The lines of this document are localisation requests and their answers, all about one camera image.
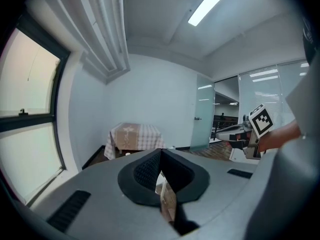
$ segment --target checkered tablecloth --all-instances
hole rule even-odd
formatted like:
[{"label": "checkered tablecloth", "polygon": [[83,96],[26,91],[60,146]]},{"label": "checkered tablecloth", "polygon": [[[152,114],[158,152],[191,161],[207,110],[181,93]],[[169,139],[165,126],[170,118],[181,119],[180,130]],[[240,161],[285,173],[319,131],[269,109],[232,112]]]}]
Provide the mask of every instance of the checkered tablecloth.
[{"label": "checkered tablecloth", "polygon": [[106,140],[104,156],[109,160],[116,158],[115,147],[118,147],[120,150],[124,149],[123,141],[117,138],[117,131],[130,130],[130,125],[138,127],[137,138],[134,145],[131,143],[130,150],[144,151],[166,148],[162,134],[155,126],[151,124],[120,123],[109,132]]}]

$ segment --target vent grille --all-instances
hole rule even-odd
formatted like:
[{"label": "vent grille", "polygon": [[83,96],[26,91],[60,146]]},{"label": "vent grille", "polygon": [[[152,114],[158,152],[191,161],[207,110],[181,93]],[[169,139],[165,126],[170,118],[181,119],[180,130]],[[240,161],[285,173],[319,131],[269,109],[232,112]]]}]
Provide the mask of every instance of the vent grille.
[{"label": "vent grille", "polygon": [[236,175],[242,178],[250,179],[252,176],[251,172],[243,171],[243,170],[237,170],[237,169],[230,169],[228,171],[228,174]]},{"label": "vent grille", "polygon": [[57,230],[65,232],[90,196],[91,194],[86,191],[77,190],[59,207],[47,222]]}]

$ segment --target fluorescent light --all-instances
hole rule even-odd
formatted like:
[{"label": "fluorescent light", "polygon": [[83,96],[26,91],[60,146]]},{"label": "fluorescent light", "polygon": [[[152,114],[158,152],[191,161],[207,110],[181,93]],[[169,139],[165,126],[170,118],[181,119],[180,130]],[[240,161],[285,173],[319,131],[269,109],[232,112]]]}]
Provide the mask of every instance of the fluorescent light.
[{"label": "fluorescent light", "polygon": [[277,69],[272,69],[272,70],[268,70],[268,71],[264,71],[264,72],[260,72],[260,73],[251,74],[250,77],[253,78],[253,77],[266,75],[266,74],[272,74],[272,73],[276,73],[276,72],[278,72]]},{"label": "fluorescent light", "polygon": [[219,2],[220,0],[203,0],[199,7],[195,10],[188,23],[197,26],[199,22],[207,15],[208,12]]},{"label": "fluorescent light", "polygon": [[198,90],[200,90],[200,89],[204,89],[204,88],[209,88],[209,87],[212,87],[212,85],[211,85],[211,84],[209,84],[209,85],[206,85],[206,86],[201,86],[201,87],[199,87],[199,88],[198,88]]},{"label": "fluorescent light", "polygon": [[261,95],[261,96],[266,96],[266,97],[278,96],[278,94],[267,94],[267,93],[262,93],[260,91],[255,91],[254,93],[255,93],[255,95]]},{"label": "fluorescent light", "polygon": [[260,81],[269,80],[269,79],[275,79],[275,78],[278,78],[278,76],[277,76],[277,75],[275,75],[275,76],[269,76],[269,77],[254,79],[254,80],[252,80],[252,81],[253,81],[253,82],[260,82]]}]

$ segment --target window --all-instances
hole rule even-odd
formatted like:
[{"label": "window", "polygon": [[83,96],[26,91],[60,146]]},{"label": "window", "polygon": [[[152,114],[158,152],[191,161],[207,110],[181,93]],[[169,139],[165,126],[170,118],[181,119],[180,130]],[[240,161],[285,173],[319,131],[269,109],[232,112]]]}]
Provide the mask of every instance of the window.
[{"label": "window", "polygon": [[285,98],[308,69],[306,61],[294,61],[241,74],[239,95],[242,103],[239,114],[244,115],[263,103],[272,118],[272,129],[292,122],[295,117]]},{"label": "window", "polygon": [[65,169],[57,97],[69,52],[24,13],[0,57],[0,169],[24,204]]}]

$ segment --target ceiling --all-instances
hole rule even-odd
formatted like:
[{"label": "ceiling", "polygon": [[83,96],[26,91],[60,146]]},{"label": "ceiling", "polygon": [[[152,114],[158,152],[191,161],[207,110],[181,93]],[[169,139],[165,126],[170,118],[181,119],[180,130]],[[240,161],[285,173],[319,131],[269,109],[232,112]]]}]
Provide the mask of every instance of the ceiling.
[{"label": "ceiling", "polygon": [[293,8],[287,0],[221,0],[193,26],[188,19],[202,1],[124,0],[129,52],[160,59],[179,56],[177,63],[190,59],[184,66],[197,70],[198,62],[226,42]]},{"label": "ceiling", "polygon": [[214,103],[220,103],[220,104],[229,104],[235,102],[233,99],[229,99],[227,97],[221,96],[219,94],[215,94],[215,100]]}]

